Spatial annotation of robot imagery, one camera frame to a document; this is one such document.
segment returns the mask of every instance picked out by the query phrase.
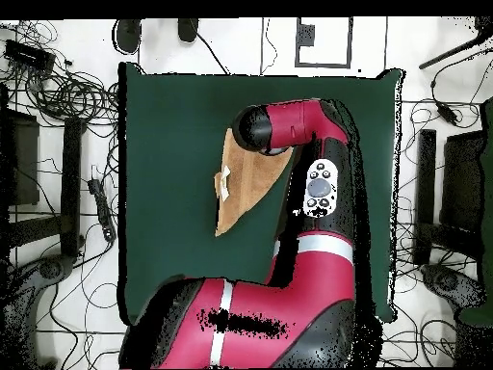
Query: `green cloth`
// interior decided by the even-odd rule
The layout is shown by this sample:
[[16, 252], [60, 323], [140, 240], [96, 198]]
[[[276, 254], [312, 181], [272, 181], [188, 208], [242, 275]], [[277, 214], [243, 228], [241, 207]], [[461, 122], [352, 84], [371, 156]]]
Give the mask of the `green cloth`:
[[174, 275], [264, 281], [290, 165], [253, 209], [216, 238], [214, 174], [221, 170], [225, 131], [248, 105], [318, 97], [343, 102], [360, 133], [373, 298], [377, 316], [392, 320], [389, 231], [400, 70], [380, 79], [143, 75], [131, 64], [126, 71], [124, 293], [131, 319]]
[[493, 98], [481, 105], [480, 113], [486, 137], [484, 151], [480, 156], [484, 183], [484, 213], [481, 221], [484, 254], [478, 260], [477, 269], [484, 283], [486, 302], [480, 307], [465, 308], [459, 319], [467, 325], [493, 328]]

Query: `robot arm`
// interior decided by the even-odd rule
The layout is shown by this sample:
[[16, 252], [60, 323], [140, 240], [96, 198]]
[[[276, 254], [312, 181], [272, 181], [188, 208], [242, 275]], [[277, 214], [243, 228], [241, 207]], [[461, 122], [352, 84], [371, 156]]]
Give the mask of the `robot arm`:
[[121, 368], [343, 367], [354, 320], [350, 131], [334, 103], [253, 106], [233, 122], [243, 148], [297, 146], [268, 284], [163, 285], [127, 333]]

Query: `black cable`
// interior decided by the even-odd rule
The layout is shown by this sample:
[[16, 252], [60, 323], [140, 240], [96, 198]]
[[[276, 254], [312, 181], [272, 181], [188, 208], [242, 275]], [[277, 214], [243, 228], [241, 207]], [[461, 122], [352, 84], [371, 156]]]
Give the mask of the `black cable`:
[[69, 328], [67, 328], [66, 326], [62, 325], [60, 322], [58, 322], [57, 318], [55, 318], [55, 315], [53, 315], [53, 304], [57, 300], [57, 296], [58, 296], [58, 283], [55, 284], [55, 296], [53, 297], [53, 300], [51, 301], [50, 308], [49, 308], [50, 317], [53, 320], [53, 322], [55, 322], [55, 324], [57, 324], [60, 328], [62, 328], [63, 330], [67, 330], [68, 332], [70, 332], [71, 334], [73, 334], [73, 336], [75, 337], [75, 345], [73, 345], [72, 350], [66, 356], [66, 358], [64, 360], [64, 363], [62, 364], [62, 369], [61, 370], [65, 370], [65, 365], [66, 365], [68, 359], [72, 356], [73, 352], [75, 351], [75, 348], [79, 344], [79, 337], [72, 330], [70, 330]]
[[92, 363], [92, 365], [90, 366], [89, 370], [95, 369], [94, 365], [96, 364], [96, 362], [99, 360], [100, 357], [103, 357], [105, 355], [115, 355], [115, 354], [119, 354], [119, 351], [109, 351], [99, 354], [97, 358], [94, 360], [94, 362]]
[[[39, 32], [39, 30], [43, 31], [43, 33], [47, 33], [47, 35], [42, 34]], [[14, 88], [11, 90], [12, 94], [10, 95], [10, 100], [13, 100], [13, 103], [15, 103], [15, 110], [17, 110], [17, 105], [18, 106], [23, 106], [25, 107], [26, 111], [28, 114], [32, 115], [31, 109], [36, 109], [39, 112], [39, 117], [41, 117], [45, 124], [40, 123], [39, 126], [41, 127], [56, 127], [56, 128], [63, 128], [64, 126], [62, 124], [55, 123], [54, 121], [57, 120], [64, 120], [69, 117], [77, 116], [81, 118], [86, 125], [88, 126], [88, 131], [91, 132], [93, 135], [107, 139], [108, 140], [108, 155], [106, 159], [106, 167], [105, 171], [102, 174], [102, 181], [101, 184], [104, 183], [104, 180], [109, 177], [112, 180], [113, 187], [114, 189], [117, 189], [117, 186], [115, 185], [115, 181], [113, 178], [113, 174], [117, 174], [118, 172], [118, 159], [117, 159], [117, 149], [118, 149], [118, 143], [117, 143], [117, 84], [113, 84], [110, 86], [107, 90], [105, 89], [103, 83], [95, 76], [90, 75], [86, 72], [70, 72], [68, 70], [68, 64], [66, 63], [67, 58], [66, 56], [61, 53], [60, 51], [51, 48], [48, 46], [50, 42], [53, 42], [56, 37], [58, 36], [58, 33], [56, 32], [55, 27], [48, 21], [46, 23], [42, 23], [39, 21], [24, 21], [19, 24], [19, 26], [15, 29], [12, 30], [15, 32], [16, 35], [16, 40], [20, 43], [24, 43], [26, 45], [33, 46], [37, 49], [42, 49], [47, 52], [51, 52], [52, 54], [55, 55], [56, 60], [55, 60], [55, 66], [53, 71], [49, 74], [43, 74], [39, 72], [34, 72], [32, 69], [26, 67], [26, 66], [20, 66], [17, 64], [12, 64], [10, 62], [9, 68], [7, 71], [1, 70], [3, 74], [7, 73], [7, 76], [2, 76], [0, 78], [0, 82], [10, 82], [14, 81]], [[23, 90], [20, 89], [20, 84], [24, 83]], [[22, 104], [19, 103], [17, 100], [17, 95], [20, 92], [26, 93], [27, 97], [29, 98], [31, 104]], [[111, 126], [111, 131], [105, 135], [99, 134], [94, 130], [95, 126]], [[46, 172], [46, 173], [54, 173], [54, 174], [64, 174], [61, 172], [56, 164], [53, 158], [50, 159], [45, 159], [42, 161], [39, 161], [37, 163], [44, 163], [51, 161], [53, 164], [53, 167], [55, 169], [55, 172], [52, 171], [46, 171], [46, 170], [38, 170], [37, 172]], [[32, 181], [34, 181], [39, 188], [41, 189], [44, 198], [46, 199], [46, 202], [48, 204], [48, 207], [50, 209], [50, 213], [47, 212], [22, 212], [22, 213], [32, 213], [32, 214], [38, 214], [38, 213], [44, 213], [44, 214], [51, 214], [54, 217], [57, 216], [59, 213], [56, 213], [53, 206], [48, 200], [47, 194], [44, 192], [42, 186], [29, 174], [24, 172], [23, 170], [20, 170], [17, 168], [17, 171], [21, 174], [23, 174], [25, 177], [30, 178]], [[82, 181], [87, 183], [88, 181], [82, 177], [80, 177]], [[111, 209], [111, 214], [112, 216], [116, 216], [117, 213], [113, 208], [113, 201], [115, 200], [115, 197], [117, 194], [113, 197], [111, 204], [109, 205], [109, 208]], [[17, 211], [17, 208], [15, 207], [15, 217], [17, 218], [18, 214], [21, 214], [21, 212]], [[88, 216], [97, 216], [97, 214], [87, 214], [87, 213], [82, 213], [81, 215], [88, 215]], [[63, 326], [60, 324], [60, 322], [56, 319], [56, 317], [53, 314], [53, 310], [60, 305], [67, 297], [69, 297], [79, 286], [84, 286], [84, 280], [92, 273], [92, 271], [95, 269], [97, 264], [99, 263], [101, 257], [107, 253], [112, 247], [113, 244], [110, 244], [106, 247], [106, 249], [96, 255], [93, 256], [89, 259], [86, 259], [86, 245], [88, 243], [88, 234], [89, 231], [91, 230], [91, 227], [88, 229], [86, 233], [86, 244], [84, 246], [84, 257], [82, 262], [74, 265], [73, 269], [77, 269], [78, 267], [82, 267], [81, 270], [81, 283], [77, 285], [75, 288], [73, 288], [63, 299], [58, 301], [55, 304], [55, 301], [58, 296], [58, 290], [59, 287], [58, 285], [56, 286], [56, 293], [55, 297], [50, 305], [50, 308], [48, 312], [42, 316], [37, 324], [39, 323], [40, 320], [42, 320], [45, 316], [48, 314], [51, 315], [51, 318], [53, 321], [61, 327], [63, 330], [60, 330], [58, 332], [62, 333], [69, 333], [73, 335], [76, 338], [75, 345], [71, 349], [70, 353], [68, 356], [65, 358], [65, 361], [63, 363], [62, 368], [65, 369], [65, 366], [69, 360], [69, 358], [73, 355], [77, 345], [78, 345], [78, 336], [77, 334], [80, 333], [79, 331], [73, 331], [70, 330], [69, 328]], [[84, 266], [93, 261], [94, 259], [97, 258], [97, 261], [95, 264], [91, 267], [91, 270], [84, 276], [82, 277], [82, 274], [84, 273], [83, 269]], [[29, 274], [32, 273], [32, 271], [35, 271], [36, 268], [29, 269], [30, 265], [35, 265], [38, 264], [39, 261], [35, 260], [31, 263], [28, 263], [22, 267], [23, 275], [25, 274], [24, 278], [28, 276]], [[115, 332], [98, 332], [99, 334], [116, 334]], [[86, 336], [85, 342], [83, 344], [84, 346], [84, 354], [75, 362], [73, 363], [68, 369], [73, 368], [75, 365], [77, 365], [84, 357], [90, 362], [89, 360], [89, 353], [91, 350], [91, 346], [93, 343], [93, 335], [96, 334], [96, 332], [88, 332], [87, 330], [83, 332], [83, 334]]]
[[[86, 296], [87, 300], [88, 300], [88, 303], [86, 304], [86, 311], [84, 312], [84, 330], [86, 331], [86, 333], [88, 332], [88, 310], [89, 310], [89, 305], [93, 305], [99, 309], [108, 309], [110, 307], [113, 307], [115, 305], [117, 305], [117, 302], [114, 303], [114, 304], [111, 304], [109, 306], [100, 306], [100, 305], [96, 305], [95, 303], [92, 302], [92, 297], [94, 296], [94, 294], [102, 287], [106, 286], [106, 285], [112, 285], [114, 286], [115, 288], [117, 288], [116, 285], [114, 285], [112, 282], [104, 282], [100, 285], [98, 285], [96, 288], [94, 288], [94, 290], [92, 291], [91, 295], [89, 297], [86, 296], [86, 293], [84, 293], [84, 295]], [[90, 346], [87, 348], [87, 350], [85, 349], [84, 350], [84, 356], [86, 357], [86, 360], [88, 362], [88, 367], [91, 367], [91, 345], [92, 343], [90, 344]]]
[[200, 38], [200, 40], [205, 44], [205, 46], [209, 49], [209, 51], [211, 52], [212, 56], [214, 57], [214, 59], [216, 60], [216, 63], [219, 64], [219, 66], [221, 67], [222, 69], [222, 72], [224, 72], [226, 75], [230, 75], [230, 73], [228, 72], [228, 70], [226, 68], [224, 68], [224, 66], [221, 64], [221, 61], [218, 59], [218, 57], [216, 57], [216, 54], [214, 53], [214, 51], [212, 50], [211, 46], [207, 43], [207, 41], [204, 39], [203, 36], [201, 36], [198, 31], [197, 31], [197, 27], [195, 27], [194, 25], [194, 22], [192, 21], [191, 18], [189, 18], [189, 21], [190, 21], [190, 25], [192, 26], [192, 29], [194, 30], [195, 34], [197, 37]]
[[260, 75], [264, 75], [264, 72], [267, 71], [268, 68], [270, 68], [271, 66], [273, 66], [274, 63], [275, 63], [275, 60], [277, 59], [277, 48], [275, 48], [273, 46], [273, 44], [271, 43], [271, 40], [269, 40], [269, 37], [267, 37], [267, 34], [269, 33], [269, 25], [270, 24], [271, 24], [271, 18], [269, 17], [269, 20], [267, 20], [267, 28], [266, 28], [266, 35], [265, 35], [265, 37], [266, 37], [266, 40], [269, 43], [269, 45], [273, 48], [273, 50], [275, 52], [275, 56], [273, 57], [272, 62], [262, 70], [262, 72], [261, 72]]

